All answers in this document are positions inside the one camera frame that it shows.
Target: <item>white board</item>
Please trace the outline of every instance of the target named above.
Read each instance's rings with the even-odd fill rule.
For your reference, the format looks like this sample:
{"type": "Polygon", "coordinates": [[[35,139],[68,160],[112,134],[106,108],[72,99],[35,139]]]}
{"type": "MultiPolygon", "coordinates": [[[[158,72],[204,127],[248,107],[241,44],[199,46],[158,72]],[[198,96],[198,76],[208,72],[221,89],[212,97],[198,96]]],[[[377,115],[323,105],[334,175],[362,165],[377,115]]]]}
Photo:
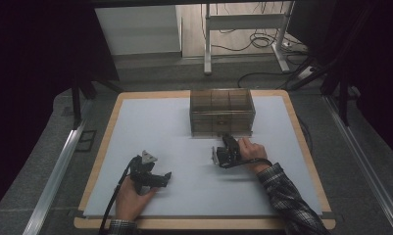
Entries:
{"type": "MultiPolygon", "coordinates": [[[[251,141],[266,147],[304,200],[321,214],[319,200],[282,97],[253,97],[256,116],[251,141]]],[[[172,172],[143,216],[275,215],[257,177],[245,166],[214,165],[212,147],[221,139],[192,138],[189,98],[126,99],[111,137],[85,216],[102,216],[129,161],[143,150],[158,158],[152,172],[172,172]]],[[[110,214],[115,214],[114,207],[110,214]]]]}

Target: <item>metal frame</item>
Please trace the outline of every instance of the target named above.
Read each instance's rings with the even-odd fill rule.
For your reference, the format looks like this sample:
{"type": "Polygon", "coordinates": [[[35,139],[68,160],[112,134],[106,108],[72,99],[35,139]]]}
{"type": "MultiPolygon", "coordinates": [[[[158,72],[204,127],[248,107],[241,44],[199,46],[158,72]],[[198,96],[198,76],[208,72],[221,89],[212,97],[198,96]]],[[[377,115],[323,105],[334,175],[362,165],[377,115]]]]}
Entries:
{"type": "Polygon", "coordinates": [[[281,46],[293,6],[294,1],[291,1],[284,14],[211,16],[210,4],[206,4],[205,74],[212,74],[211,30],[256,28],[279,28],[276,42],[272,43],[271,47],[282,72],[290,72],[290,68],[282,55],[281,46]]]}
{"type": "Polygon", "coordinates": [[[351,149],[353,156],[355,157],[358,166],[360,167],[365,179],[367,180],[370,189],[378,200],[380,206],[382,207],[386,217],[388,218],[393,228],[393,199],[391,195],[383,186],[382,182],[376,174],[376,171],[371,166],[367,155],[356,140],[352,130],[349,126],[346,126],[344,124],[340,116],[337,114],[337,106],[334,103],[333,98],[323,96],[323,100],[327,104],[327,107],[330,110],[333,119],[335,120],[340,132],[342,133],[349,148],[351,149]]]}
{"type": "Polygon", "coordinates": [[[25,227],[24,235],[32,235],[38,234],[43,225],[44,219],[52,205],[52,202],[55,198],[56,192],[59,189],[59,186],[62,182],[62,178],[65,175],[66,169],[68,168],[68,164],[71,161],[72,155],[74,153],[74,149],[79,140],[80,134],[85,127],[86,121],[89,117],[89,110],[92,107],[93,102],[91,100],[86,100],[82,108],[82,116],[83,120],[80,122],[80,125],[77,129],[73,129],[68,137],[67,142],[57,160],[55,167],[53,168],[52,173],[50,174],[49,180],[46,183],[46,186],[43,189],[43,192],[37,202],[36,207],[30,217],[30,220],[25,227]]]}

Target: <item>aluminum rail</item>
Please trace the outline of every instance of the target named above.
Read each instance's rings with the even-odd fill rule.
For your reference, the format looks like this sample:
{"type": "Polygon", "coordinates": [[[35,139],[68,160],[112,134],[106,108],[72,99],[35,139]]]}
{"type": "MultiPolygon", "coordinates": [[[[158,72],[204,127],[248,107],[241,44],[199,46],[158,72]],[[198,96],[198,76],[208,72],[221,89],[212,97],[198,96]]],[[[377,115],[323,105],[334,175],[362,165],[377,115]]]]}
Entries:
{"type": "Polygon", "coordinates": [[[86,100],[86,103],[82,108],[83,120],[81,121],[77,130],[72,130],[69,134],[68,140],[56,161],[55,167],[50,174],[49,180],[43,189],[43,192],[34,208],[31,218],[27,223],[24,235],[35,235],[40,232],[41,226],[43,225],[46,214],[48,213],[50,206],[55,198],[56,192],[61,185],[62,178],[68,168],[68,164],[71,161],[74,149],[76,147],[77,141],[80,138],[80,134],[85,127],[86,121],[89,118],[89,110],[91,109],[93,102],[91,100],[86,100]]]}
{"type": "Polygon", "coordinates": [[[351,149],[355,160],[364,174],[365,179],[368,182],[370,189],[372,190],[374,196],[378,200],[380,206],[382,207],[386,217],[388,218],[391,226],[393,228],[393,199],[388,193],[388,191],[383,186],[381,180],[376,174],[376,171],[371,166],[367,155],[359,145],[355,138],[352,130],[349,126],[346,126],[341,120],[340,116],[337,114],[337,106],[331,97],[323,96],[324,102],[327,104],[333,119],[335,120],[337,126],[340,129],[343,137],[345,138],[349,148],[351,149]]]}

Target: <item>cuff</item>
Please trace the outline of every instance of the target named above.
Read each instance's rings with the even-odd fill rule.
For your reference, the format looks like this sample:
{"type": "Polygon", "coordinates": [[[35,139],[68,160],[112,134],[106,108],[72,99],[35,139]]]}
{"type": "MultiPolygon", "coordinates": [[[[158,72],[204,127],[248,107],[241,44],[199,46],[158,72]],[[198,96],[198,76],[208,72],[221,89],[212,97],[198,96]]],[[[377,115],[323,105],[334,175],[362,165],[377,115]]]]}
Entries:
{"type": "Polygon", "coordinates": [[[137,228],[137,223],[134,221],[113,219],[110,223],[110,230],[108,235],[111,234],[126,234],[128,231],[133,231],[137,228]]]}
{"type": "Polygon", "coordinates": [[[267,185],[277,180],[281,174],[283,174],[283,169],[279,163],[276,163],[273,166],[259,172],[257,176],[263,185],[267,185]]]}

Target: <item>gray floor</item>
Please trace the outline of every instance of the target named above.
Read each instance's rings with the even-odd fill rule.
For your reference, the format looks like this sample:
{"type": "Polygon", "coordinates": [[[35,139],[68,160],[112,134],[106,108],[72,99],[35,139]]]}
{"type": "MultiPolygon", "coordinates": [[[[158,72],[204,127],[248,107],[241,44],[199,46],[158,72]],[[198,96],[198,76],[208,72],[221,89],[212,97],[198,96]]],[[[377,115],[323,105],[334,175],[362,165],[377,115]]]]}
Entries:
{"type": "MultiPolygon", "coordinates": [[[[201,60],[175,57],[145,58],[126,62],[117,59],[121,81],[115,82],[126,91],[185,90],[195,88],[232,88],[237,79],[249,72],[279,72],[274,56],[215,59],[213,75],[203,75],[201,60]]],[[[274,89],[286,75],[256,75],[241,82],[251,89],[274,89]]],[[[290,92],[297,115],[308,126],[312,137],[312,156],[327,199],[336,217],[332,234],[393,234],[393,229],[361,173],[346,141],[336,126],[319,94],[321,80],[298,91],[290,92]]],[[[96,131],[90,151],[79,143],[60,189],[46,217],[41,234],[97,234],[97,230],[74,228],[84,187],[95,161],[106,124],[117,99],[109,88],[94,83],[98,96],[85,131],[96,131]]],[[[66,91],[57,96],[54,113],[20,172],[0,204],[0,234],[22,234],[48,176],[71,131],[72,96],[66,91]]],[[[393,197],[393,152],[361,116],[355,102],[349,102],[351,128],[364,151],[393,197]]],[[[262,234],[263,231],[144,231],[144,234],[262,234]]]]}

